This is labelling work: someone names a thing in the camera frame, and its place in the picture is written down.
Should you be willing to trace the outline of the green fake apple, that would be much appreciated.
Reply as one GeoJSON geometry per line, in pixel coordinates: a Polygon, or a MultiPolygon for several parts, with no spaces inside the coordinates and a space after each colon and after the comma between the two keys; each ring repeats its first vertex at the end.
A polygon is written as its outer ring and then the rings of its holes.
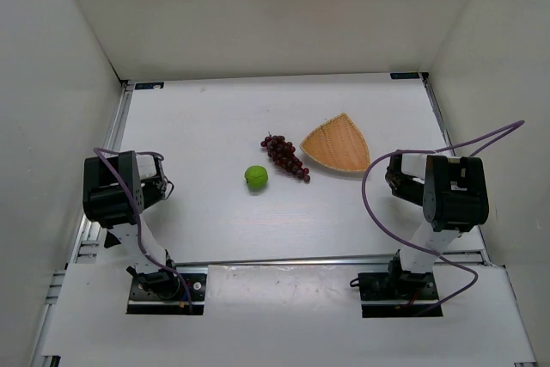
{"type": "Polygon", "coordinates": [[[266,186],[268,173],[263,166],[253,165],[246,169],[244,178],[249,190],[259,191],[266,186]]]}

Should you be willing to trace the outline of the dark red fake grapes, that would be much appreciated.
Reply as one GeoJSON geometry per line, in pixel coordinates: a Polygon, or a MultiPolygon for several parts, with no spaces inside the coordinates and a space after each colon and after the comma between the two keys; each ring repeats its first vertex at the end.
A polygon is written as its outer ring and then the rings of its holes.
{"type": "Polygon", "coordinates": [[[298,180],[310,182],[309,169],[297,157],[295,145],[285,136],[269,134],[260,142],[260,146],[278,168],[298,180]]]}

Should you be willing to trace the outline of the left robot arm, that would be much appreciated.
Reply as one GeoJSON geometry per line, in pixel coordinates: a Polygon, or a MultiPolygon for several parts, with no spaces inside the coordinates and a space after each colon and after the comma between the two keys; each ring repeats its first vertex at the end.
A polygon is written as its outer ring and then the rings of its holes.
{"type": "Polygon", "coordinates": [[[183,286],[168,250],[155,240],[143,218],[145,210],[174,190],[163,160],[154,151],[96,148],[95,156],[83,164],[82,206],[86,218],[107,231],[106,248],[124,247],[133,280],[144,291],[170,300],[180,296],[183,286]]]}

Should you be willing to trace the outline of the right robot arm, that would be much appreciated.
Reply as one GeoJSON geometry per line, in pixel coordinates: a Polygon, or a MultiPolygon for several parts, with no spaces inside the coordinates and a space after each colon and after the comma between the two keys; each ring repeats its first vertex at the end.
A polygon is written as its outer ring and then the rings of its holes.
{"type": "Polygon", "coordinates": [[[390,157],[385,180],[396,198],[419,206],[424,217],[388,266],[392,287],[408,293],[427,286],[452,241],[487,220],[484,165],[471,156],[398,154],[390,157]]]}

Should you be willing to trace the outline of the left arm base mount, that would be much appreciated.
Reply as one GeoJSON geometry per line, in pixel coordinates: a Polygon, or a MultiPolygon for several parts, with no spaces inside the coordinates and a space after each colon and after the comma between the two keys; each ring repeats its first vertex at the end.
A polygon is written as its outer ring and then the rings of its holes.
{"type": "Polygon", "coordinates": [[[205,266],[179,266],[184,286],[175,275],[132,273],[126,313],[128,315],[202,315],[205,310],[208,270],[205,266]]]}

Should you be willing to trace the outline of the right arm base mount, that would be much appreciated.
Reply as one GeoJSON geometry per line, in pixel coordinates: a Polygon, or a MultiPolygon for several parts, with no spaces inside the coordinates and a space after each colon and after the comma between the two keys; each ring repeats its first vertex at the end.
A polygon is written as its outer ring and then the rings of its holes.
{"type": "Polygon", "coordinates": [[[439,294],[432,273],[421,280],[405,280],[397,270],[360,272],[349,282],[357,289],[364,319],[438,318],[439,294]]]}

